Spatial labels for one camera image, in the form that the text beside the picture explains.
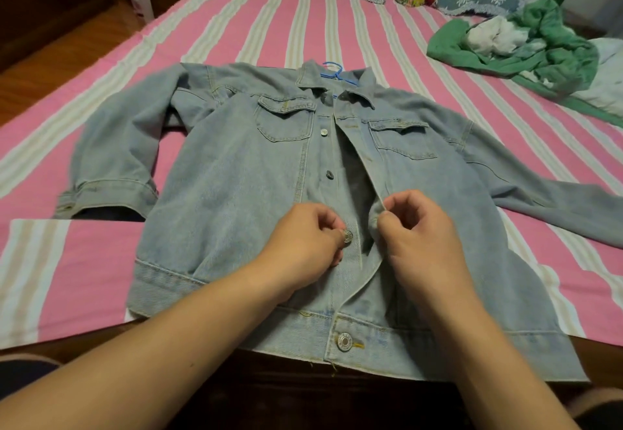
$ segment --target jacket collar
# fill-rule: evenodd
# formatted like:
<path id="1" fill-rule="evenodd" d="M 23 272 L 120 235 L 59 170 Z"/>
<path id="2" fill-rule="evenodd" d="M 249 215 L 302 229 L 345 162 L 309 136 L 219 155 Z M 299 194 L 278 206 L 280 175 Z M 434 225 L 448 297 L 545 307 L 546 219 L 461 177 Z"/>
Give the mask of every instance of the jacket collar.
<path id="1" fill-rule="evenodd" d="M 325 79 L 320 76 L 320 73 L 330 73 L 329 70 L 323 66 L 317 64 L 314 60 L 309 60 L 300 67 L 297 77 L 297 86 L 299 88 L 313 88 L 329 90 L 329 81 L 331 79 Z M 340 74 L 344 79 L 357 82 L 359 85 L 355 86 L 347 84 L 345 90 L 348 93 L 354 93 L 363 99 L 365 99 L 372 108 L 374 108 L 374 88 L 376 87 L 376 76 L 371 67 L 365 69 L 356 69 L 353 71 L 342 71 Z"/>

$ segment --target green garment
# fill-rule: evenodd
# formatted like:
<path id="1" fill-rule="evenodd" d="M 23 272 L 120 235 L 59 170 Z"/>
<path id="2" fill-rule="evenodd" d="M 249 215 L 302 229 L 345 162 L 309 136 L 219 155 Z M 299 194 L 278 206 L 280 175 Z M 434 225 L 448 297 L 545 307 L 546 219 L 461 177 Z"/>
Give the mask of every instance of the green garment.
<path id="1" fill-rule="evenodd" d="M 555 1 L 539 0 L 527 4 L 523 10 L 507 19 L 518 27 L 530 29 L 527 43 L 541 38 L 547 47 L 527 57 L 479 55 L 465 44 L 470 24 L 456 18 L 432 35 L 427 55 L 453 67 L 512 78 L 520 85 L 556 103 L 623 126 L 619 117 L 569 96 L 575 91 L 590 87 L 597 73 L 599 53 L 590 41 L 565 28 L 560 7 Z M 553 87 L 547 88 L 526 79 L 519 75 L 522 71 L 534 72 L 540 80 L 550 81 Z"/>

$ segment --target light blue denim jacket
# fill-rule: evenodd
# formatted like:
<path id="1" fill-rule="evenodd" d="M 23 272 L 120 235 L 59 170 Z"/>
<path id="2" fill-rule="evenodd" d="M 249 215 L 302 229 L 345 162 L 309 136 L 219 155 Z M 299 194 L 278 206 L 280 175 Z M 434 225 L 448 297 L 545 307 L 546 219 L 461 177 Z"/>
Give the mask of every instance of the light blue denim jacket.
<path id="1" fill-rule="evenodd" d="M 321 78 L 247 64 L 177 64 L 111 96 L 75 147 L 57 218 L 126 206 L 146 218 L 130 310 L 152 316 L 251 261 L 293 203 L 321 202 L 353 240 L 243 347 L 411 379 L 448 379 L 428 326 L 383 258 L 382 198 L 420 189 L 455 221 L 487 310 L 541 377 L 586 379 L 534 271 L 508 249 L 496 206 L 623 247 L 623 198 L 541 178 L 458 113 L 383 88 L 371 69 Z M 165 127 L 188 131 L 162 193 Z"/>

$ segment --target bed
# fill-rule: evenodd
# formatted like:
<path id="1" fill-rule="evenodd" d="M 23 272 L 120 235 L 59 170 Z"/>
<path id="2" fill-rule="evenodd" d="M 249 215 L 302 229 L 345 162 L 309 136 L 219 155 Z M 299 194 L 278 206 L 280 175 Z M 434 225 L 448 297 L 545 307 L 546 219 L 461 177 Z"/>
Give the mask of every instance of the bed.
<path id="1" fill-rule="evenodd" d="M 516 83 L 425 56 L 447 17 L 387 0 L 182 0 L 0 129 L 0 348 L 128 322 L 142 224 L 50 220 L 80 127 L 110 94 L 178 61 L 299 67 L 308 59 L 370 66 L 379 83 L 474 120 L 535 172 L 623 195 L 623 129 Z M 167 133 L 161 190 L 184 137 Z M 563 331 L 623 345 L 623 251 L 500 210 L 510 247 L 545 284 Z"/>

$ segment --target silver button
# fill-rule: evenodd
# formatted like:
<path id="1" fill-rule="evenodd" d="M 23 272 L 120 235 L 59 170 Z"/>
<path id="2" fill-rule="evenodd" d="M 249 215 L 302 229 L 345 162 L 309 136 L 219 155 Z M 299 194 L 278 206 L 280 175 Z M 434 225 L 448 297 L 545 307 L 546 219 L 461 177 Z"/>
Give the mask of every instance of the silver button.
<path id="1" fill-rule="evenodd" d="M 348 351 L 353 347 L 353 337 L 350 333 L 340 333 L 338 336 L 338 348 L 341 351 Z"/>

